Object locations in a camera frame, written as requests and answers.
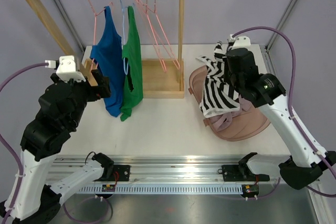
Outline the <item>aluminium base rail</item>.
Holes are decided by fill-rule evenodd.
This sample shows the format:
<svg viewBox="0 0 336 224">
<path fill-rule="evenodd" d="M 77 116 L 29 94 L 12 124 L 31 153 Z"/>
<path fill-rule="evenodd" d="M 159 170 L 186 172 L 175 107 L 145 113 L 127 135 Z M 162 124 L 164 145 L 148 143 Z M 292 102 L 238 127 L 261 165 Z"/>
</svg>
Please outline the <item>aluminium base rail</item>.
<svg viewBox="0 0 336 224">
<path fill-rule="evenodd" d="M 221 194 L 240 195 L 243 180 L 224 180 L 228 172 L 223 165 L 235 165 L 240 156 L 118 156 L 111 157 L 115 165 L 124 165 L 117 182 L 86 182 L 81 194 Z"/>
</svg>

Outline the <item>aluminium frame post right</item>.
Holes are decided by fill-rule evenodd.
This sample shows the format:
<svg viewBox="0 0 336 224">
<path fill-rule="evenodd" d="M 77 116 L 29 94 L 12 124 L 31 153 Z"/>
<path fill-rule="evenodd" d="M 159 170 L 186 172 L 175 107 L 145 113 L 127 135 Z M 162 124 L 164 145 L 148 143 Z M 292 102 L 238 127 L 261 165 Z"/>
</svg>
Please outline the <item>aluminium frame post right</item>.
<svg viewBox="0 0 336 224">
<path fill-rule="evenodd" d="M 294 11 L 294 8 L 298 4 L 299 0 L 290 0 L 285 11 L 283 12 L 278 24 L 276 25 L 276 29 L 279 31 L 283 31 L 287 21 L 289 20 L 291 14 Z"/>
</svg>

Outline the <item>light blue wire hanger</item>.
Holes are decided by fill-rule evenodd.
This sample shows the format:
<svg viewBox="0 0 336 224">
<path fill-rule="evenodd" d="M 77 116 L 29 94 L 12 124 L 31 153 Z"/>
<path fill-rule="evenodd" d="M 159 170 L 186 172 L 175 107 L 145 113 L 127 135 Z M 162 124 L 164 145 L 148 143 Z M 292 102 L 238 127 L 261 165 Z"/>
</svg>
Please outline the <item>light blue wire hanger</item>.
<svg viewBox="0 0 336 224">
<path fill-rule="evenodd" d="M 121 5 L 121 11 L 122 11 L 122 43 L 121 43 L 121 47 L 123 47 L 126 42 L 125 42 L 125 12 L 129 13 L 128 9 L 131 7 L 133 9 L 133 6 L 127 6 L 124 7 L 122 0 L 120 1 L 120 5 Z M 123 58 L 123 69 L 124 69 L 124 73 L 127 77 L 131 77 L 131 67 L 132 64 L 134 62 L 134 50 L 131 49 L 130 46 L 127 46 L 127 56 L 126 58 Z"/>
</svg>

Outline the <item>pink hanger under blue top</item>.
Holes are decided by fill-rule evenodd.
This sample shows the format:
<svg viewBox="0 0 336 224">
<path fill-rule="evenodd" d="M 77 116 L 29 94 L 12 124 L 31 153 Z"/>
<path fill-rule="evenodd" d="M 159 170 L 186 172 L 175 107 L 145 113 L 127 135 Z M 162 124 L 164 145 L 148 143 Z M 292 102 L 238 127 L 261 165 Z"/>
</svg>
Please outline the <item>pink hanger under blue top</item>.
<svg viewBox="0 0 336 224">
<path fill-rule="evenodd" d="M 94 14 L 94 31 L 93 31 L 93 45 L 96 45 L 96 34 L 97 34 L 97 17 L 102 14 L 105 10 L 105 8 L 100 11 L 100 12 L 96 12 L 91 0 L 87 0 L 89 5 L 90 5 L 90 8 Z M 90 66 L 90 71 L 92 71 L 93 69 L 97 69 L 98 68 L 98 64 L 95 63 L 95 58 L 93 58 L 91 60 L 91 66 Z"/>
</svg>

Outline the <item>aluminium frame post left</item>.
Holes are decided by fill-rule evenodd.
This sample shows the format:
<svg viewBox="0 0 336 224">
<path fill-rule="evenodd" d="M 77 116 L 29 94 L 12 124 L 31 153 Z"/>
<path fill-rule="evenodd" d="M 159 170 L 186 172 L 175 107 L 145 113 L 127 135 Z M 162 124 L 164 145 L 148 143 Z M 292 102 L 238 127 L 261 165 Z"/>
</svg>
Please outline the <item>aluminium frame post left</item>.
<svg viewBox="0 0 336 224">
<path fill-rule="evenodd" d="M 81 40 L 77 30 L 75 29 L 75 26 L 74 26 L 73 22 L 71 21 L 63 3 L 62 3 L 62 1 L 61 0 L 52 0 L 52 1 L 54 3 L 55 7 L 57 8 L 59 15 L 63 19 L 66 27 L 68 28 L 72 38 L 76 42 L 76 45 L 77 45 L 78 49 L 80 50 L 81 56 L 83 56 L 83 54 L 85 53 L 86 46 L 84 45 L 84 43 Z"/>
</svg>

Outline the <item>blue tank top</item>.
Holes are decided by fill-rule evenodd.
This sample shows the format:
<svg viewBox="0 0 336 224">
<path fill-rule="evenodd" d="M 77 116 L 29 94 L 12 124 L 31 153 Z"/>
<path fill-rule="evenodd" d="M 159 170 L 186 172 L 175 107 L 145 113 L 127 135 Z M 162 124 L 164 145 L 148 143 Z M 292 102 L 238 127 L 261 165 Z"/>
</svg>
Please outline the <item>blue tank top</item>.
<svg viewBox="0 0 336 224">
<path fill-rule="evenodd" d="M 104 99 L 108 113 L 118 117 L 123 102 L 125 73 L 122 60 L 121 36 L 118 34 L 111 8 L 104 8 L 105 26 L 100 41 L 92 46 L 90 58 L 98 64 L 98 69 L 109 78 L 111 95 Z"/>
</svg>

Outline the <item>black white striped tank top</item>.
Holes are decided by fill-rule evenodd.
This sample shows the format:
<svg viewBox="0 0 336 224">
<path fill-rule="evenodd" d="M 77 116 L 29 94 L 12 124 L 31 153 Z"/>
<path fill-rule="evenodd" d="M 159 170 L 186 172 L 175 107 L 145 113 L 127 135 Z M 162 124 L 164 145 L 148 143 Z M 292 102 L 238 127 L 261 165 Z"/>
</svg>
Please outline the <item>black white striped tank top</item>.
<svg viewBox="0 0 336 224">
<path fill-rule="evenodd" d="M 205 118 L 239 111 L 239 101 L 228 95 L 229 84 L 224 81 L 225 53 L 223 42 L 218 41 L 214 48 L 214 59 L 207 56 L 199 56 L 207 70 L 203 84 L 202 99 L 199 108 Z"/>
</svg>

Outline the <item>green tank top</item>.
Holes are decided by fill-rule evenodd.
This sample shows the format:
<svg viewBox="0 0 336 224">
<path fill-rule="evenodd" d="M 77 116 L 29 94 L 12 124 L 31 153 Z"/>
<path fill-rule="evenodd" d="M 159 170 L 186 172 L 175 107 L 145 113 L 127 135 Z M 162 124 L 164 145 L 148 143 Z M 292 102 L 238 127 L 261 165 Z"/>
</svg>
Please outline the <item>green tank top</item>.
<svg viewBox="0 0 336 224">
<path fill-rule="evenodd" d="M 132 114 L 132 109 L 143 100 L 143 76 L 140 37 L 136 25 L 134 9 L 128 6 L 128 40 L 122 49 L 122 58 L 127 60 L 128 74 L 123 88 L 121 121 Z"/>
</svg>

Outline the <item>pink translucent plastic basin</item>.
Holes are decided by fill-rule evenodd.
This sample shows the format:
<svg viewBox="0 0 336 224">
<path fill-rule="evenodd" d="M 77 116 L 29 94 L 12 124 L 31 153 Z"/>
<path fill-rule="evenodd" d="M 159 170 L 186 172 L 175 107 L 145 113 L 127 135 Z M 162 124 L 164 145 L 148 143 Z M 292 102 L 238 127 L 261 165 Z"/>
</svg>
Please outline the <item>pink translucent plastic basin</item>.
<svg viewBox="0 0 336 224">
<path fill-rule="evenodd" d="M 195 97 L 198 103 L 201 102 L 206 74 L 206 67 L 202 66 L 194 70 L 189 77 L 189 93 Z M 247 112 L 233 118 L 231 125 L 222 131 L 215 132 L 209 118 L 204 118 L 203 122 L 217 137 L 232 142 L 253 137 L 265 130 L 270 124 L 269 120 L 253 105 Z"/>
</svg>

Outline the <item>aluminium frame post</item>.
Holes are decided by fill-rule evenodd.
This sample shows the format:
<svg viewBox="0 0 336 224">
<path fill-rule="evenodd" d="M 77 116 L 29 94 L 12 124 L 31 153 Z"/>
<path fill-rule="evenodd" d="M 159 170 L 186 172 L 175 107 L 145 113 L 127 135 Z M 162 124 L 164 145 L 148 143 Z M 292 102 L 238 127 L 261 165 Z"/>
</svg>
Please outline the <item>aluminium frame post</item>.
<svg viewBox="0 0 336 224">
<path fill-rule="evenodd" d="M 54 3 L 55 7 L 57 8 L 59 15 L 63 19 L 66 27 L 68 28 L 72 38 L 76 42 L 76 45 L 77 45 L 78 49 L 80 50 L 81 56 L 83 56 L 83 54 L 85 53 L 86 46 L 84 45 L 84 43 L 81 40 L 77 30 L 75 29 L 75 26 L 74 26 L 73 22 L 71 21 L 63 3 L 62 3 L 62 1 L 61 0 L 52 0 L 52 1 Z"/>
<path fill-rule="evenodd" d="M 291 14 L 294 11 L 294 8 L 298 4 L 299 0 L 290 0 L 285 11 L 283 12 L 278 24 L 276 25 L 276 29 L 279 31 L 283 31 L 287 21 L 289 20 Z"/>
</svg>

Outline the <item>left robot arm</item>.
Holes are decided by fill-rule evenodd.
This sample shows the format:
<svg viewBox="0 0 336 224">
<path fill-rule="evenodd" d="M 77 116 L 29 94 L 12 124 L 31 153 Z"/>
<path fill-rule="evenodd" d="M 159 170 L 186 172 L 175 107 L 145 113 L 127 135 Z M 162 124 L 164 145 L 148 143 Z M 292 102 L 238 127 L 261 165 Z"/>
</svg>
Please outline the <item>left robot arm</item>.
<svg viewBox="0 0 336 224">
<path fill-rule="evenodd" d="M 113 176 L 114 162 L 98 153 L 82 168 L 49 185 L 46 178 L 63 144 L 77 130 L 88 102 L 111 95 L 109 78 L 99 70 L 92 71 L 97 86 L 87 79 L 62 81 L 55 73 L 52 85 L 38 99 L 40 109 L 25 128 L 14 188 L 1 202 L 1 217 L 13 223 L 48 223 L 61 206 L 84 185 L 97 179 L 107 181 Z"/>
</svg>

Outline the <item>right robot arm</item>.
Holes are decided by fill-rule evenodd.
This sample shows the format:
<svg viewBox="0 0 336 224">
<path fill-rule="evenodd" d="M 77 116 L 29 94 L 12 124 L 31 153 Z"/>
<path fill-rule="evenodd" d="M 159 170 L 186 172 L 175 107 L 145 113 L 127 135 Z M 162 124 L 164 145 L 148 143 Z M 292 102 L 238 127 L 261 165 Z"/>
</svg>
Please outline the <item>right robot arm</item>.
<svg viewBox="0 0 336 224">
<path fill-rule="evenodd" d="M 335 164 L 335 152 L 316 141 L 293 109 L 276 76 L 261 74 L 254 54 L 246 48 L 226 53 L 231 84 L 242 98 L 250 101 L 273 125 L 290 152 L 289 157 L 250 153 L 239 161 L 238 173 L 244 180 L 255 175 L 281 177 L 290 187 L 303 189 Z"/>
</svg>

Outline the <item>wooden clothes rack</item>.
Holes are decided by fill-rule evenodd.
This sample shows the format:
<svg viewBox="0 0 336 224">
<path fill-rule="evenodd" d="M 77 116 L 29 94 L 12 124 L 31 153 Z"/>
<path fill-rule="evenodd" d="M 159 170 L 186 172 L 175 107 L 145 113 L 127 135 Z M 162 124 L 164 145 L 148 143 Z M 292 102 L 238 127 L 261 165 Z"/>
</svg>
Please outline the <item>wooden clothes rack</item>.
<svg viewBox="0 0 336 224">
<path fill-rule="evenodd" d="M 74 50 L 69 45 L 54 19 L 51 17 L 45 6 L 40 0 L 26 0 L 31 9 L 35 12 L 42 24 L 52 35 L 55 42 L 61 48 L 65 55 L 74 55 Z M 178 68 L 174 69 L 173 59 L 168 60 L 167 73 L 159 68 L 159 60 L 144 59 L 143 77 L 144 77 L 144 97 L 153 99 L 182 99 L 184 98 L 184 64 L 182 59 L 183 49 L 183 28 L 184 28 L 184 2 L 179 0 L 179 21 L 178 21 Z"/>
</svg>

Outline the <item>pale pink tank top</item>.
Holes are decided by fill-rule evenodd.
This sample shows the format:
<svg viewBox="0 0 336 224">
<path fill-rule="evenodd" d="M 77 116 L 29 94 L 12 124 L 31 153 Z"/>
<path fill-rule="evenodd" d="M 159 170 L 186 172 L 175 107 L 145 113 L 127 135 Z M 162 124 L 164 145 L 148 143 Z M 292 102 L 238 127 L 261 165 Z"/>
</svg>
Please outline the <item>pale pink tank top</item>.
<svg viewBox="0 0 336 224">
<path fill-rule="evenodd" d="M 243 112 L 247 112 L 252 107 L 252 103 L 242 98 L 241 96 L 239 96 L 238 101 L 240 105 L 239 111 L 228 112 L 209 118 L 209 121 L 215 132 L 219 132 L 228 128 L 231 125 L 233 118 L 241 115 Z"/>
</svg>

